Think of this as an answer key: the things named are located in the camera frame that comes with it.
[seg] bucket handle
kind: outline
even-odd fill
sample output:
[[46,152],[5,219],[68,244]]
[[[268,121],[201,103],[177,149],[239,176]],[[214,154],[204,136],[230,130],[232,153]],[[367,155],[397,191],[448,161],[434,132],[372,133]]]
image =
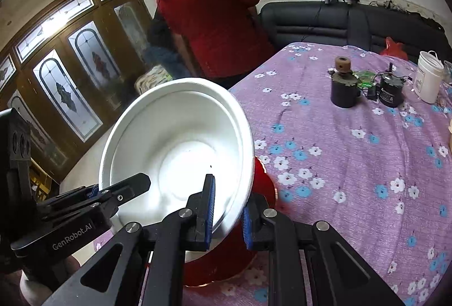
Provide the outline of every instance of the bucket handle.
[[429,51],[429,54],[431,54],[431,53],[435,53],[435,58],[438,59],[438,55],[437,55],[436,51],[430,50],[430,51]]

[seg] black sofa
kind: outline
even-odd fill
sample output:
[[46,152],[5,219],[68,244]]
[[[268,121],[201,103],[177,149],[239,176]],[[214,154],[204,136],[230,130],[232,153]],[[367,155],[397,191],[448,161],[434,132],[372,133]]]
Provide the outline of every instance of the black sofa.
[[440,60],[452,61],[452,48],[444,29],[418,13],[343,2],[326,5],[321,1],[287,1],[264,5],[259,16],[277,50],[303,40],[353,45],[379,53],[389,36],[404,44],[408,58],[415,63],[422,50],[434,50]]

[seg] blue flower print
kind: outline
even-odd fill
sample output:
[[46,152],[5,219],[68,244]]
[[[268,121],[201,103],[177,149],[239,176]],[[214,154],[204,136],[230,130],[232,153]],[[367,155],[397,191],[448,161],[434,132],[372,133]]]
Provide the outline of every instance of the blue flower print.
[[295,149],[295,148],[297,148],[297,145],[293,140],[289,140],[286,142],[286,148],[287,149]]
[[281,190],[278,196],[283,202],[291,202],[293,200],[293,194],[287,190]]
[[433,149],[432,146],[428,146],[427,149],[426,149],[426,151],[427,151],[427,154],[428,154],[430,157],[435,157],[435,156],[436,156],[435,149]]
[[378,195],[380,199],[386,199],[389,195],[388,189],[385,185],[377,185],[375,186],[375,193]]
[[408,240],[406,241],[406,243],[408,244],[409,247],[415,247],[416,245],[416,237],[414,235],[411,235]]
[[403,303],[405,304],[405,306],[414,306],[416,299],[414,297],[409,297],[405,301],[403,301]]
[[442,168],[442,161],[439,158],[435,158],[436,168]]
[[447,266],[448,266],[448,264],[447,264],[446,262],[443,262],[443,263],[441,264],[441,266],[439,267],[439,272],[440,272],[441,274],[446,273]]
[[283,147],[279,146],[278,144],[275,144],[273,146],[271,146],[269,149],[270,153],[272,154],[279,154],[283,152]]
[[282,133],[284,132],[284,125],[283,124],[274,124],[272,126],[272,129],[275,133]]
[[254,297],[259,302],[267,303],[268,289],[267,288],[256,289]]
[[438,259],[433,259],[433,260],[430,262],[429,269],[430,269],[431,272],[436,271],[436,268],[438,267],[438,263],[439,263]]
[[444,218],[447,217],[447,208],[444,204],[439,207],[439,215]]
[[305,159],[308,158],[306,153],[300,149],[293,152],[293,156],[295,157],[296,160],[299,160],[299,161],[304,161]]
[[300,186],[295,192],[302,198],[307,198],[311,195],[311,190],[307,186]]
[[422,126],[422,125],[423,125],[423,122],[419,117],[414,119],[414,126]]
[[372,144],[378,144],[378,143],[380,143],[380,138],[379,138],[379,137],[376,137],[376,136],[373,135],[373,134],[371,134],[371,135],[369,135],[369,141],[370,141]]

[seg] purple tablecloth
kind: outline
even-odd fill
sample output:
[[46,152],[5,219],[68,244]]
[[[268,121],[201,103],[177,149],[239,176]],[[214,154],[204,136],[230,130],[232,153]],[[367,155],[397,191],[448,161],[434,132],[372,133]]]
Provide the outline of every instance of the purple tablecloth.
[[[329,97],[337,56],[354,70],[414,76],[415,65],[356,47],[294,43],[238,83],[255,152],[279,191],[278,210],[293,220],[326,220],[406,305],[422,305],[451,259],[451,100],[444,86],[428,105],[404,87],[405,104],[360,98],[342,109]],[[187,306],[267,302],[267,254],[227,282],[184,289]]]

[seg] white plastic bucket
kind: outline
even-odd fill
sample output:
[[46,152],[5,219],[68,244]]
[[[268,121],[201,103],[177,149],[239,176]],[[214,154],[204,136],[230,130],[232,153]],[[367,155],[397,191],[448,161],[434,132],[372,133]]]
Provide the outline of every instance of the white plastic bucket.
[[[99,190],[143,172],[148,192],[119,207],[114,230],[160,222],[200,192],[207,173],[216,192],[211,249],[231,231],[248,201],[254,142],[245,113],[226,89],[185,78],[154,87],[116,122],[103,150]],[[186,253],[186,261],[204,253]]]
[[444,75],[444,66],[435,51],[421,51],[418,60],[418,72],[414,79],[414,91],[428,104],[434,104]]

